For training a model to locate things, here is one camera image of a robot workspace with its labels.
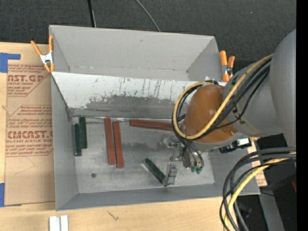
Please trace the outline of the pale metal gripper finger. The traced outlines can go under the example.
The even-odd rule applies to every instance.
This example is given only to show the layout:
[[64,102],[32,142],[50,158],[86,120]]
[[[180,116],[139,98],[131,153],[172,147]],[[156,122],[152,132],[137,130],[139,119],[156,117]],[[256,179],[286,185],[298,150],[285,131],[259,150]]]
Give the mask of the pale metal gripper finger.
[[168,163],[166,175],[164,178],[164,186],[173,185],[177,176],[177,165],[175,163]]
[[163,135],[159,141],[160,148],[175,148],[178,147],[180,141],[173,135]]

